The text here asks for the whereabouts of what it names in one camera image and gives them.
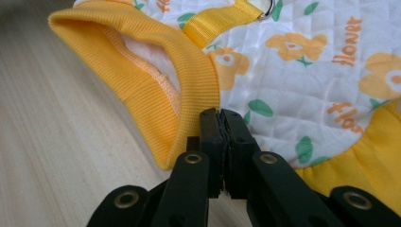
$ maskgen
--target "quilted white fabric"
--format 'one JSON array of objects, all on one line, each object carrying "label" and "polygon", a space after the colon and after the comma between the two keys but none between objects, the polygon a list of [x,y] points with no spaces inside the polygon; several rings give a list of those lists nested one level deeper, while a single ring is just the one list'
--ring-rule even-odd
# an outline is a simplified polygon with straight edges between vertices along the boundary
[{"label": "quilted white fabric", "polygon": [[[204,9],[233,3],[132,1],[177,29]],[[203,49],[218,72],[220,107],[242,114],[259,146],[294,167],[346,151],[377,107],[401,97],[400,15],[399,0],[276,1],[268,20],[234,27]],[[177,83],[174,70],[166,74]]]}]

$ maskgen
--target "metal grommet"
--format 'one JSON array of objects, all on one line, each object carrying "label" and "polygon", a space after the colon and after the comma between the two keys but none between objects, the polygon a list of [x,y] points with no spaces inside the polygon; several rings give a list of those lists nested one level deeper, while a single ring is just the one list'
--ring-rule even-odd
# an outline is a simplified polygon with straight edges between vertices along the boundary
[{"label": "metal grommet", "polygon": [[268,9],[266,12],[260,14],[260,16],[257,17],[257,19],[259,19],[259,20],[265,20],[265,19],[267,19],[267,18],[271,15],[271,13],[273,12],[274,5],[275,5],[274,0],[270,0],[270,7],[269,7],[269,9]]},{"label": "metal grommet", "polygon": [[343,195],[344,199],[352,206],[361,209],[369,210],[372,208],[372,203],[366,197],[358,194],[357,192],[348,191]]},{"label": "metal grommet", "polygon": [[260,155],[260,160],[266,164],[275,164],[278,161],[277,158],[271,154]]},{"label": "metal grommet", "polygon": [[136,191],[125,191],[120,193],[114,199],[114,205],[120,209],[126,209],[134,206],[139,200],[139,195]]},{"label": "metal grommet", "polygon": [[188,154],[184,159],[188,164],[196,164],[201,161],[201,157],[198,154]]}]

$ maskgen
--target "metal d-ring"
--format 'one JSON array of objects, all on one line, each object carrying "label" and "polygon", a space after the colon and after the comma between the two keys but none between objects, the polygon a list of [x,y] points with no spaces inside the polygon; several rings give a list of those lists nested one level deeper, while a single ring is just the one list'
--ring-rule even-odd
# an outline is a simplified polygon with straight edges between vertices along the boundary
[{"label": "metal d-ring", "polygon": [[273,9],[274,9],[274,5],[275,5],[274,0],[270,0],[270,7],[269,7],[269,9],[268,9],[266,12],[260,14],[260,16],[257,17],[257,19],[259,19],[259,20],[265,20],[265,19],[267,19],[267,18],[271,15],[271,13],[272,13],[272,11],[273,11]]}]

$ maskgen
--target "fabric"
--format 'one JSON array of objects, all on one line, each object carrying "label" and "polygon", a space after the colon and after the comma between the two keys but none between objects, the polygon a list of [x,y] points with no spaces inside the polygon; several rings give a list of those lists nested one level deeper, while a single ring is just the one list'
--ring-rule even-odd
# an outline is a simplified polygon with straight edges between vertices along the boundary
[{"label": "fabric", "polygon": [[[52,14],[50,25],[126,105],[157,165],[172,168],[185,151],[186,137],[199,135],[199,113],[218,108],[218,83],[211,61],[180,31],[131,5],[83,3]],[[157,68],[132,54],[119,34],[161,46],[175,66],[180,95]]]},{"label": "fabric", "polygon": [[194,15],[183,27],[183,33],[197,46],[205,47],[220,33],[254,22],[262,13],[246,0],[236,0],[230,7],[206,9]]},{"label": "fabric", "polygon": [[233,4],[80,0],[49,21],[126,105],[162,169],[199,134],[201,111],[225,108],[313,189],[354,185],[401,214],[397,1],[278,0],[268,20],[203,49],[183,33]]}]

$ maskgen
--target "stitching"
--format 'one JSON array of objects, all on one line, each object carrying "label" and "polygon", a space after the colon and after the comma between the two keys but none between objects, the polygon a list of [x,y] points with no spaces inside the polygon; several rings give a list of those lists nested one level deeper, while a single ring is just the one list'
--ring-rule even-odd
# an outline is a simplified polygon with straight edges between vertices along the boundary
[{"label": "stitching", "polygon": [[383,108],[385,108],[391,115],[393,115],[398,120],[398,122],[401,123],[401,114],[395,109],[396,107],[394,108],[391,104],[388,104],[384,105]]},{"label": "stitching", "polygon": [[[298,120],[298,121],[303,121],[303,122],[308,122],[308,123],[314,123],[314,124],[316,124],[316,125],[320,125],[319,123],[317,123],[317,122],[314,122],[314,121],[310,121],[310,120],[305,120],[305,119],[301,119],[301,118],[295,118],[295,117],[291,117],[291,116],[285,116],[285,115],[280,115],[280,116],[282,116],[282,117],[284,117],[284,118],[292,118],[292,119],[296,119],[296,120]],[[327,125],[323,125],[323,128],[327,128],[327,129],[329,129],[329,130],[334,130],[334,131],[340,131],[340,132],[342,132],[342,131],[345,131],[344,129],[340,129],[340,128],[336,128],[336,127],[332,127],[332,126],[327,126]],[[273,139],[276,139],[276,140],[278,140],[278,141],[283,141],[283,142],[297,142],[297,140],[287,140],[287,139],[281,139],[281,138],[278,138],[278,137],[276,137],[274,134],[272,134],[271,136],[267,136],[266,134],[262,134],[262,133],[260,133],[259,131],[255,131],[255,130],[252,130],[252,133],[254,134],[254,135],[258,135],[258,136],[263,136],[263,137],[266,137],[266,138],[273,138]]]},{"label": "stitching", "polygon": [[[76,8],[84,3],[89,3],[89,2],[102,2],[104,0],[76,0],[74,2],[73,8]],[[125,0],[113,0],[113,2],[115,3],[121,3],[121,4],[125,4],[125,5],[129,5],[131,6],[131,4],[129,3],[129,1],[125,1]]]},{"label": "stitching", "polygon": [[155,68],[152,64],[134,56],[129,50],[122,46],[113,31],[105,26],[99,25],[99,27],[100,30],[106,35],[106,37],[111,41],[117,51],[120,52],[120,54],[122,54],[128,60],[132,61],[136,66],[147,72],[149,75],[152,76],[153,79],[155,79],[159,83],[160,87],[166,93],[168,101],[170,102],[174,113],[178,116],[180,114],[181,98],[172,87],[168,79],[163,74],[161,74],[160,71],[157,70],[157,68]]}]

